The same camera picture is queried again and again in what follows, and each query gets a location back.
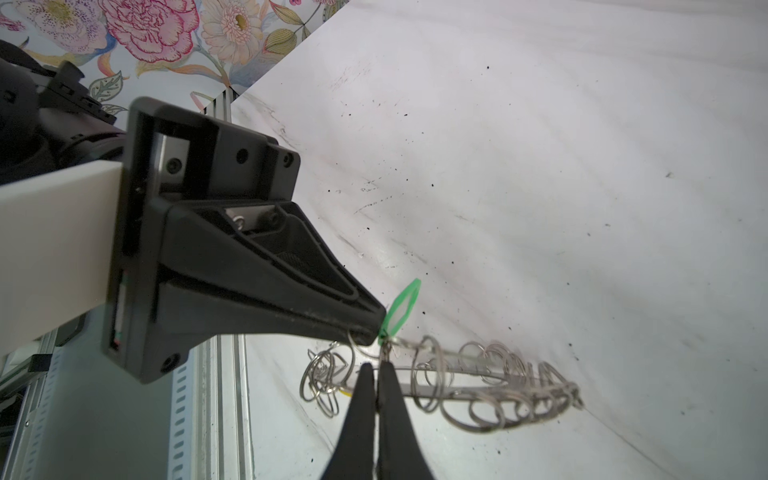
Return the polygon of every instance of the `floral wallpaper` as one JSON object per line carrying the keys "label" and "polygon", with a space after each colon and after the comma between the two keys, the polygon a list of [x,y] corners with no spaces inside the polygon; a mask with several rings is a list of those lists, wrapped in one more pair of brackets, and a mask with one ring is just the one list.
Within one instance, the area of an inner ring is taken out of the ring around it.
{"label": "floral wallpaper", "polygon": [[77,65],[124,127],[136,97],[202,110],[241,93],[348,1],[0,0],[0,38]]}

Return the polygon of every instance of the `green loop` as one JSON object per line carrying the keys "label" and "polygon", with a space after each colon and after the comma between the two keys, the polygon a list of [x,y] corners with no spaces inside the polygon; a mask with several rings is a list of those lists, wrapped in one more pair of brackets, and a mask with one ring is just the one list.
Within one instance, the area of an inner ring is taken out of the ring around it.
{"label": "green loop", "polygon": [[[403,323],[406,322],[408,317],[411,314],[411,310],[413,310],[413,305],[416,303],[416,299],[419,298],[419,289],[422,287],[422,281],[418,278],[413,280],[410,285],[406,287],[405,290],[403,290],[397,298],[395,298],[395,301],[392,302],[392,307],[389,309],[389,312],[386,313],[386,316],[384,317],[384,323],[382,323],[382,328],[379,330],[379,345],[382,344],[382,341],[388,337],[388,336],[394,336],[398,330],[400,330],[400,327]],[[406,309],[405,314],[403,314],[402,317],[400,317],[400,320],[397,321],[395,326],[392,328],[392,331],[387,331],[387,327],[389,326],[389,321],[392,319],[392,316],[395,315],[395,312],[397,309],[402,305],[402,303],[406,300],[406,297],[410,297],[408,301],[408,308]]]}

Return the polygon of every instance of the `white marble table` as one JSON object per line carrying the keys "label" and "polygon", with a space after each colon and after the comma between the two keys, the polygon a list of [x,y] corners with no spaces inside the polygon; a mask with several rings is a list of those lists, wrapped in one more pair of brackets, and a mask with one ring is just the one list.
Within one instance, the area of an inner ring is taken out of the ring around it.
{"label": "white marble table", "polygon": [[[764,2],[353,0],[233,119],[301,153],[294,200],[383,303],[422,279],[402,336],[581,384],[493,435],[411,409],[437,478],[768,476]],[[250,341],[259,478],[330,457],[322,344]]]}

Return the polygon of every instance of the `flower center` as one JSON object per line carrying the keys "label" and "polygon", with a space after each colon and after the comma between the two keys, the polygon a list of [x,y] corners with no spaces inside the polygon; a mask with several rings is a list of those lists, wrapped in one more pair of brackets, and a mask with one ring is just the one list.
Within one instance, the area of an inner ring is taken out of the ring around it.
{"label": "flower center", "polygon": [[235,15],[235,22],[237,22],[237,27],[240,30],[245,30],[245,27],[248,25],[247,20],[241,14]]}
{"label": "flower center", "polygon": [[69,22],[72,20],[72,9],[69,8],[69,6],[64,2],[56,2],[55,0],[50,0],[45,5],[45,9],[48,10],[48,13],[51,14],[51,17],[56,18],[60,22]]}

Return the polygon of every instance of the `marble surface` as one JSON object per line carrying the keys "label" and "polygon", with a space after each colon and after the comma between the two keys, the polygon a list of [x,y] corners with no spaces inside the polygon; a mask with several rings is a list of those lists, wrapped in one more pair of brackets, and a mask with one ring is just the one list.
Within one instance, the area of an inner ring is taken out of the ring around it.
{"label": "marble surface", "polygon": [[[767,45],[765,2],[353,0],[235,102],[383,303],[422,279],[402,336],[581,384],[493,435],[409,402],[436,478],[768,475]],[[250,339],[259,478],[330,457],[343,419],[297,393],[322,344]]]}

